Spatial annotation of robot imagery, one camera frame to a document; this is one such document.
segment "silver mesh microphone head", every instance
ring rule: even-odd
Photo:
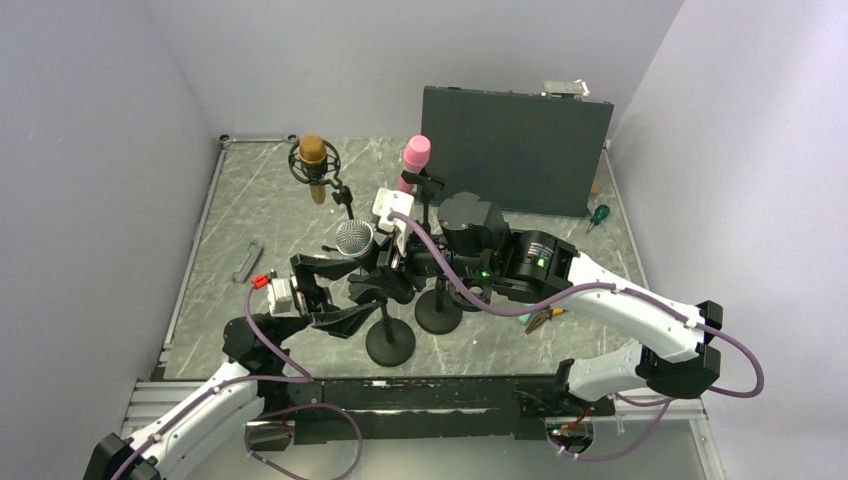
[[[336,230],[336,246],[346,257],[359,258],[371,250],[374,229],[362,220],[348,220]]]

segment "white wall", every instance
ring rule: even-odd
[[[147,3],[214,133],[400,136],[428,84],[582,77],[615,122],[682,0]]]
[[[0,478],[80,478],[155,365],[215,160],[141,2],[0,3]]]
[[[705,397],[730,478],[848,477],[846,78],[845,2],[687,0],[613,138],[652,287],[723,304],[765,366]]]

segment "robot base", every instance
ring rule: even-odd
[[[383,318],[368,330],[365,350],[377,365],[397,367],[415,352],[415,333],[403,320]]]
[[[444,298],[441,311],[436,310],[436,290],[428,290],[421,294],[415,302],[415,321],[431,335],[446,335],[462,322],[462,310],[451,301]]]

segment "gray marble surface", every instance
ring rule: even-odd
[[[401,169],[405,138],[329,139],[342,159],[342,179],[354,194],[357,218],[370,217],[379,187],[393,188]],[[224,325],[242,315],[247,290],[231,280],[256,240],[265,247],[254,274],[276,269],[285,274],[295,253],[321,254],[332,245],[338,225],[347,217],[327,192],[327,202],[315,205],[309,189],[291,176],[286,162],[291,144],[236,143],[221,167],[209,215],[177,319],[165,377],[205,379],[221,364]],[[586,233],[587,218],[565,218],[507,212],[514,229],[550,232],[576,245],[599,264],[641,285],[633,244],[621,215],[610,177],[601,158],[597,179],[602,192],[590,197],[588,207],[609,205],[609,218]],[[416,206],[420,218],[420,206]],[[435,211],[432,212],[435,222]],[[330,282],[333,298],[342,307],[347,299],[345,280]],[[267,310],[264,295],[256,295],[253,311]],[[498,305],[511,302],[496,297]],[[374,364],[365,352],[365,334],[379,312],[348,340],[306,330],[284,343],[292,357],[316,376],[418,376],[551,373],[566,358],[590,358],[615,350],[629,340],[593,319],[572,312],[554,318],[530,335],[517,319],[466,313],[451,334],[433,336],[422,331],[413,317],[414,302],[390,304],[389,311],[415,331],[413,357],[396,368]]]

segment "green screwdriver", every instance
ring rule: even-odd
[[[586,233],[589,233],[596,225],[600,225],[605,218],[609,216],[609,207],[606,204],[598,205],[598,208],[595,209],[595,213],[592,214],[592,218],[589,219],[589,228],[586,229]]]

